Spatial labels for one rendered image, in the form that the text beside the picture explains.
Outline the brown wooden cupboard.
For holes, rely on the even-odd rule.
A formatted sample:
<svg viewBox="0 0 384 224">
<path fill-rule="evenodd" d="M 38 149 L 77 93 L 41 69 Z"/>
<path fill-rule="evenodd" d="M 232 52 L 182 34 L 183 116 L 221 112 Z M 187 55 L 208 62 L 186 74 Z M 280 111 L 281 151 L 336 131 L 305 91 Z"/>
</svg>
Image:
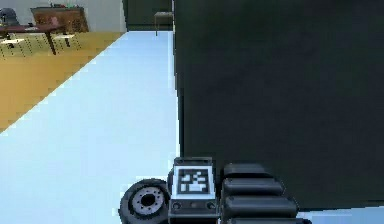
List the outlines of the brown wooden cupboard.
<svg viewBox="0 0 384 224">
<path fill-rule="evenodd" d="M 51 24 L 56 18 L 60 25 L 64 25 L 69 33 L 84 33 L 89 31 L 83 7 L 57 8 L 36 7 L 31 13 L 38 25 Z"/>
</svg>

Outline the dark brown dining table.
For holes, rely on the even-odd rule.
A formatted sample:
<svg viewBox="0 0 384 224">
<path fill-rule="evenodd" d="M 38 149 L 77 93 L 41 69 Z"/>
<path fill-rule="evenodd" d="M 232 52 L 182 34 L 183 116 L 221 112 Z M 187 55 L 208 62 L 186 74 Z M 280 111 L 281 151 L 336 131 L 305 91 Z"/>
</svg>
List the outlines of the dark brown dining table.
<svg viewBox="0 0 384 224">
<path fill-rule="evenodd" d="M 63 35 L 67 34 L 66 28 L 64 25 L 35 25 L 30 27 L 29 25 L 18 25 L 18 26 L 0 26 L 1 35 L 9 35 L 10 33 L 43 33 L 48 41 L 50 49 L 53 54 L 56 54 L 56 49 L 54 47 L 53 39 L 51 34 L 55 31 L 62 33 Z"/>
</svg>

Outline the dark grey chair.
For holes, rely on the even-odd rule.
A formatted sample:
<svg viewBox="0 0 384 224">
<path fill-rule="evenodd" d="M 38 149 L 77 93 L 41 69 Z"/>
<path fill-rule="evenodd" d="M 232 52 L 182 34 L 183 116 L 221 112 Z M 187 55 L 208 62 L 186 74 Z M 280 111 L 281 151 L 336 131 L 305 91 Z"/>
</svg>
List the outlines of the dark grey chair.
<svg viewBox="0 0 384 224">
<path fill-rule="evenodd" d="M 13 8 L 0 9 L 0 24 L 2 26 L 18 26 L 19 25 L 16 12 Z"/>
</svg>

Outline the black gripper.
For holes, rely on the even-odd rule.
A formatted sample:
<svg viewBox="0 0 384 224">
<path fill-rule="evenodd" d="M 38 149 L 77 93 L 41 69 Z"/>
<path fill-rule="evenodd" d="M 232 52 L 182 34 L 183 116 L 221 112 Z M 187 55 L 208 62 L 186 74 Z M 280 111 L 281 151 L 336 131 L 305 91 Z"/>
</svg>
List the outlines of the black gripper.
<svg viewBox="0 0 384 224">
<path fill-rule="evenodd" d="M 118 209 L 121 224 L 168 224 L 170 196 L 161 179 L 143 179 L 124 193 Z"/>
</svg>

